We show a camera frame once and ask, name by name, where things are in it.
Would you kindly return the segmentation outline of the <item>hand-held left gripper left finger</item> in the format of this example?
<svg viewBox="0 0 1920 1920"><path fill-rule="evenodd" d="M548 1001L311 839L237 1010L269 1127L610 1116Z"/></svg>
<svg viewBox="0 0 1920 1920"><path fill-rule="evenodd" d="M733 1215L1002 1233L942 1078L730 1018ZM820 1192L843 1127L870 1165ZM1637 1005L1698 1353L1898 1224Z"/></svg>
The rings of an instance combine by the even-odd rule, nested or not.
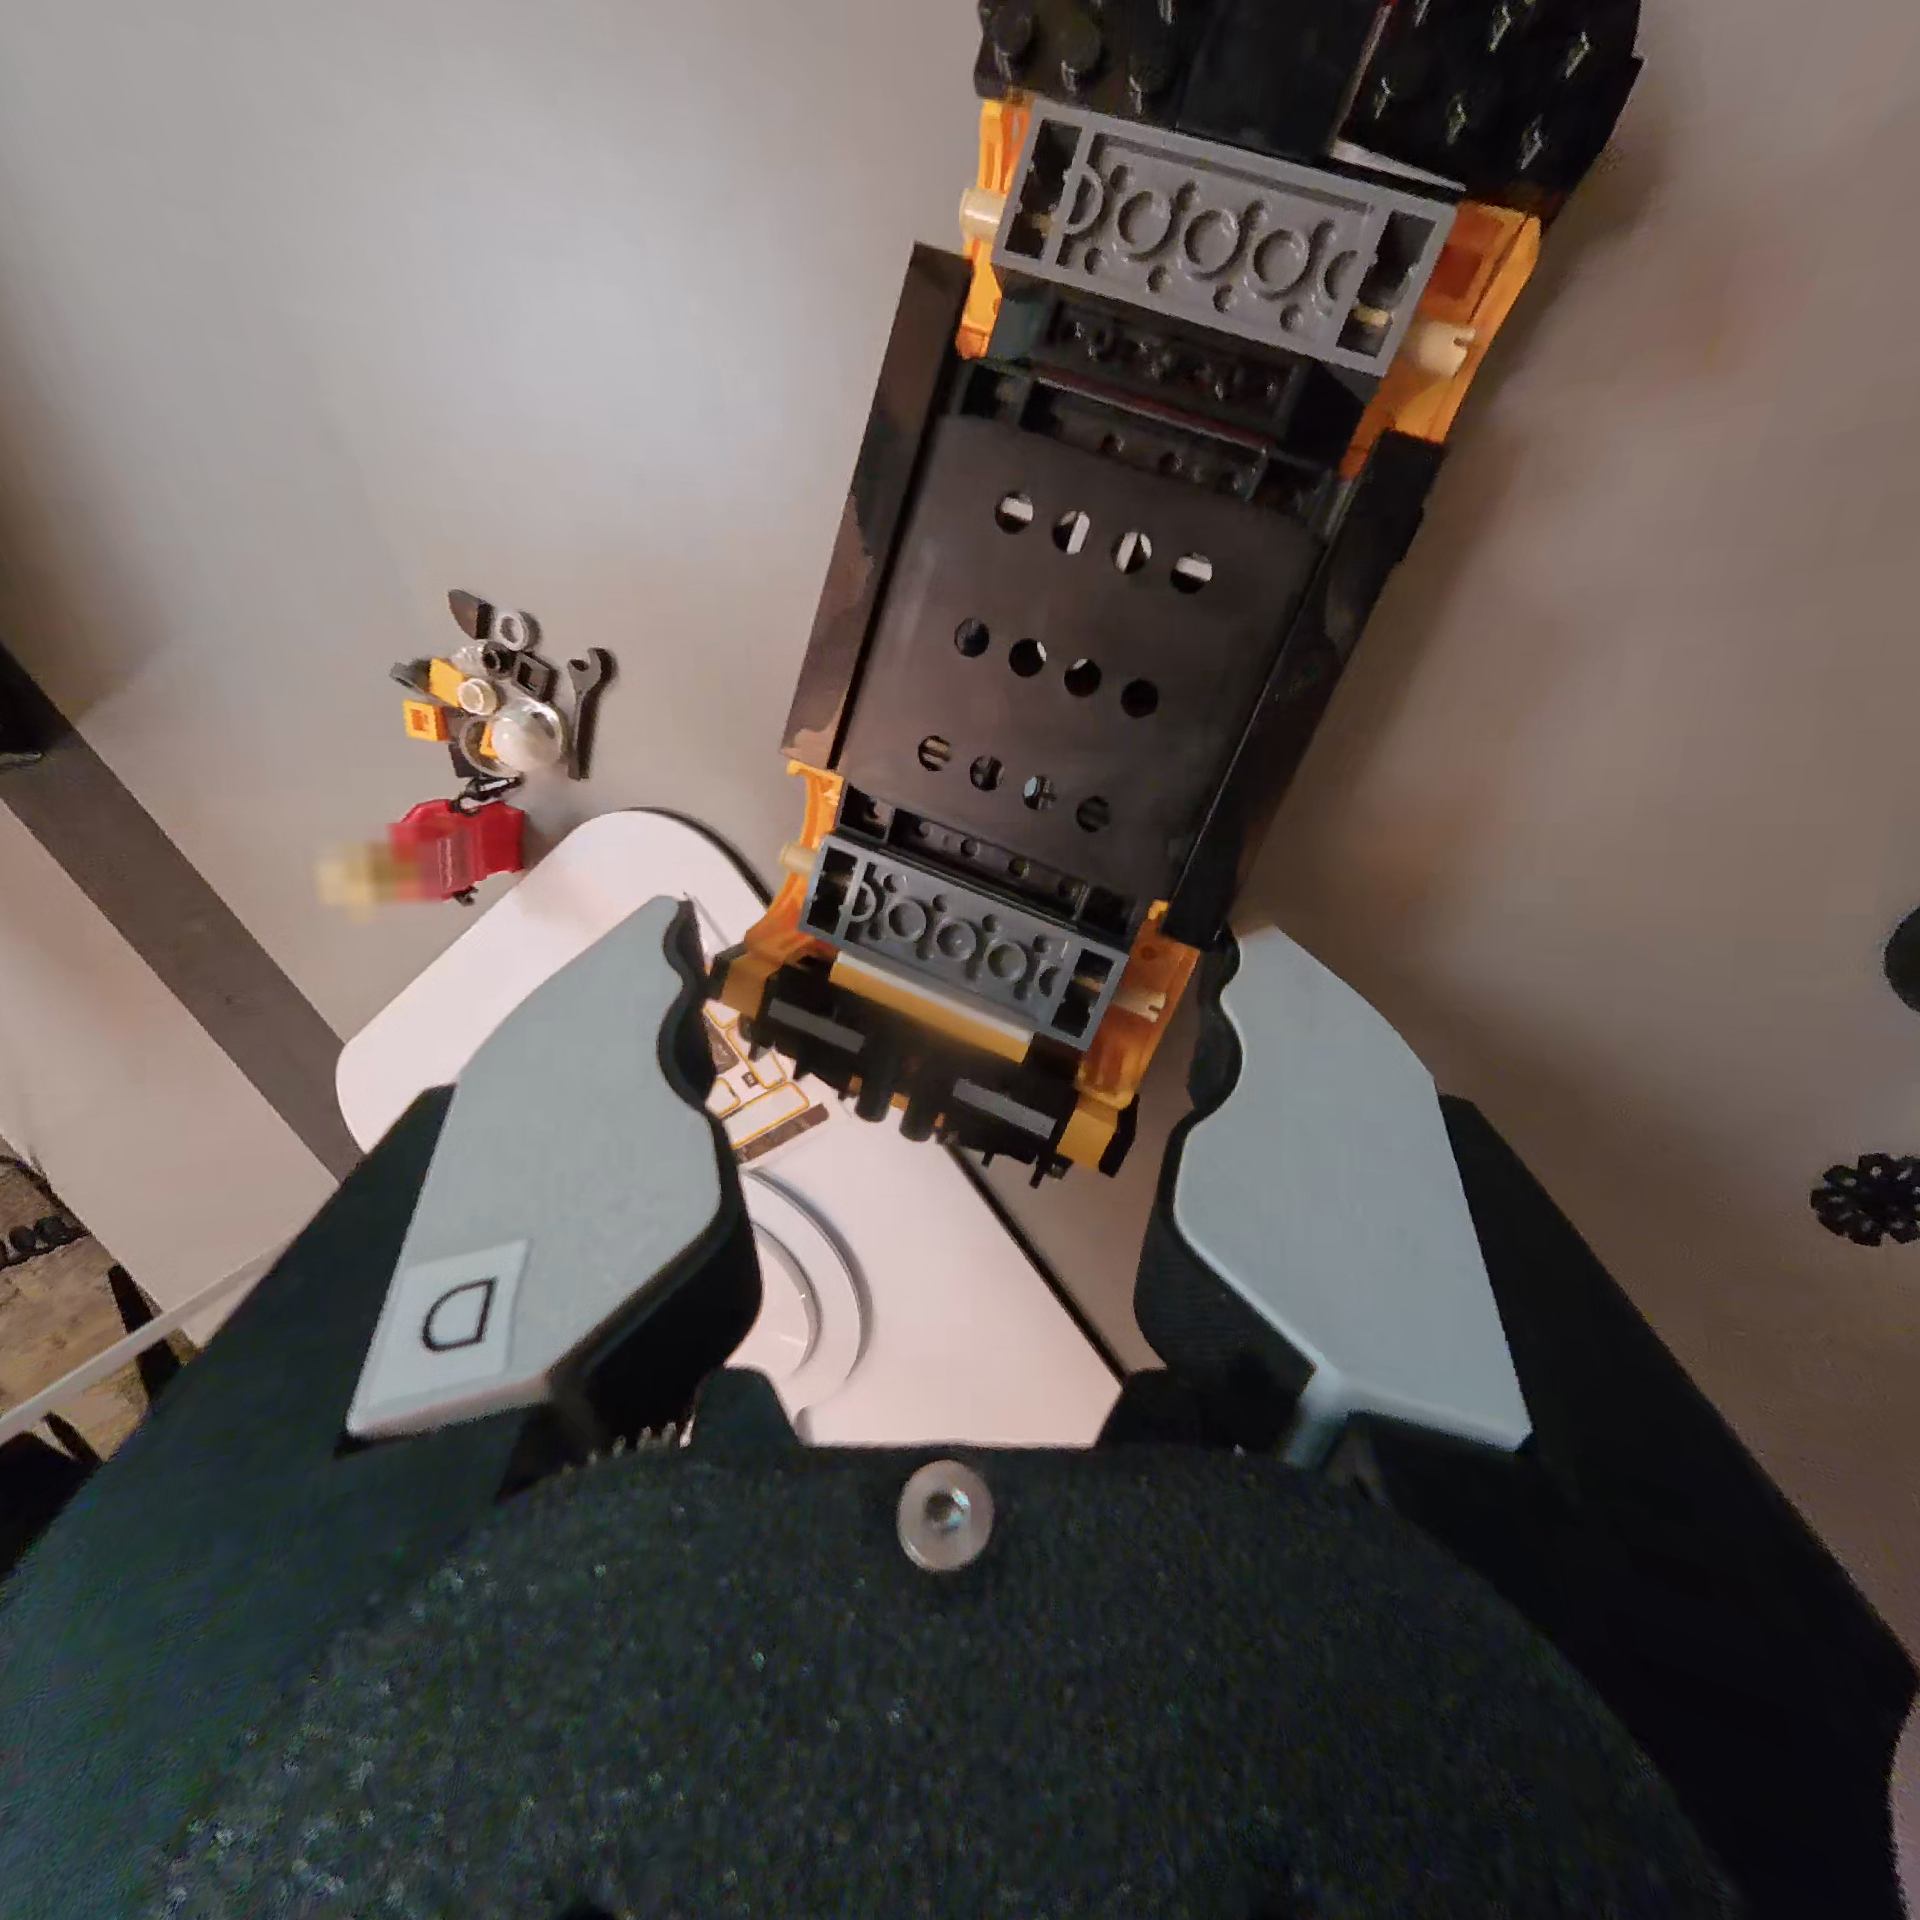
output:
<svg viewBox="0 0 1920 1920"><path fill-rule="evenodd" d="M589 1449L683 1425L761 1309L709 1112L692 906L658 896L458 1071L353 1391L355 1441L548 1413Z"/></svg>

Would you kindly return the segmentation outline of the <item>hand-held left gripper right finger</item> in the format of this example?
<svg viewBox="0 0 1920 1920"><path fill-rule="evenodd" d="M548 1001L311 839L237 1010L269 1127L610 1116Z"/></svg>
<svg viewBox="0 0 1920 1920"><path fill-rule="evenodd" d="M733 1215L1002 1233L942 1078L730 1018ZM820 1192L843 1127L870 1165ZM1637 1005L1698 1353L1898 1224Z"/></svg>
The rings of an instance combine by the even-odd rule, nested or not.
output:
<svg viewBox="0 0 1920 1920"><path fill-rule="evenodd" d="M1442 1097L1278 928L1210 960L1135 1321L1210 1436L1326 1468L1359 1424L1515 1453L1532 1431Z"/></svg>

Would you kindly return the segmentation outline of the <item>lego sticker sheet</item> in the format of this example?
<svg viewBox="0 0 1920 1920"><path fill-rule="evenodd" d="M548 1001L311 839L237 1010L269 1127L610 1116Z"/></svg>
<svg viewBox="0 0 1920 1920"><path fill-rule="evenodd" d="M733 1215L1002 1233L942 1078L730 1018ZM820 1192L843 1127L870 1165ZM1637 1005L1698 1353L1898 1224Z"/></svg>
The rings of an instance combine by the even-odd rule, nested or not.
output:
<svg viewBox="0 0 1920 1920"><path fill-rule="evenodd" d="M738 1010L709 998L703 1034L710 1055L707 1108L742 1167L827 1124L831 1112L819 1089L796 1076L785 1055L754 1047Z"/></svg>

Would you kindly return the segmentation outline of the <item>orange lego car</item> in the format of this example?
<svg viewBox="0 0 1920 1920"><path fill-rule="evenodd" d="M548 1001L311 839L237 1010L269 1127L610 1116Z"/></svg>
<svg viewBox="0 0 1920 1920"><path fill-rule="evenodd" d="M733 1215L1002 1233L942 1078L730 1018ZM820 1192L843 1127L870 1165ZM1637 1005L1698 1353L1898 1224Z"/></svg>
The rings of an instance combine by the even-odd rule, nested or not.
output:
<svg viewBox="0 0 1920 1920"><path fill-rule="evenodd" d="M1556 217L1341 138L1391 4L1211 4L1166 127L979 97L718 965L857 1118L1036 1182L1124 1161Z"/></svg>

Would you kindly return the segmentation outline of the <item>red lego piece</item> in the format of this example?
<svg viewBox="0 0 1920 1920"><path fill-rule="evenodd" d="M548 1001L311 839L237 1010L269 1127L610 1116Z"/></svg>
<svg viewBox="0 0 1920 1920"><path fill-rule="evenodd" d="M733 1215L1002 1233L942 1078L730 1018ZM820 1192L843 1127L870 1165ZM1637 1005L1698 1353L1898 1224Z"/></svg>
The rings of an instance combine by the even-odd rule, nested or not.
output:
<svg viewBox="0 0 1920 1920"><path fill-rule="evenodd" d="M387 890L401 903L470 900L524 869L526 814L506 800L430 800L387 830Z"/></svg>

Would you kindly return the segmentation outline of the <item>pile of small lego parts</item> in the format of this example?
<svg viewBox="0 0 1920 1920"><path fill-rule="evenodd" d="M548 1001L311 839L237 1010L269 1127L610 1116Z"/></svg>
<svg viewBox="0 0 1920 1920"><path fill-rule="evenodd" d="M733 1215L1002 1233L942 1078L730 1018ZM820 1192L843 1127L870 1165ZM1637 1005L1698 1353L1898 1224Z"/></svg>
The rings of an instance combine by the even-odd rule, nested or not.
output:
<svg viewBox="0 0 1920 1920"><path fill-rule="evenodd" d="M407 735L446 746L469 784L583 784L618 657L596 645L554 650L538 615L479 591L452 588L446 601L455 641L391 665Z"/></svg>

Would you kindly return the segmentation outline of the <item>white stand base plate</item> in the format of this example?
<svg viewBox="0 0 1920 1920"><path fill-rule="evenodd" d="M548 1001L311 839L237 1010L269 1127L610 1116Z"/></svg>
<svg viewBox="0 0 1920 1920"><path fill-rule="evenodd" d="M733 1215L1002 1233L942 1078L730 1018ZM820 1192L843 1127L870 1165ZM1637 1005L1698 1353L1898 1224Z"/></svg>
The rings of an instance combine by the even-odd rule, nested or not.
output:
<svg viewBox="0 0 1920 1920"><path fill-rule="evenodd" d="M466 1065L535 986L654 896L692 905L703 958L761 917L722 839L657 809L561 839L348 1045L337 1092L370 1146ZM735 1364L764 1372L803 1437L827 1444L1086 1447L1121 1391L969 1162L865 1122L810 1081L827 1124L740 1167L761 1309Z"/></svg>

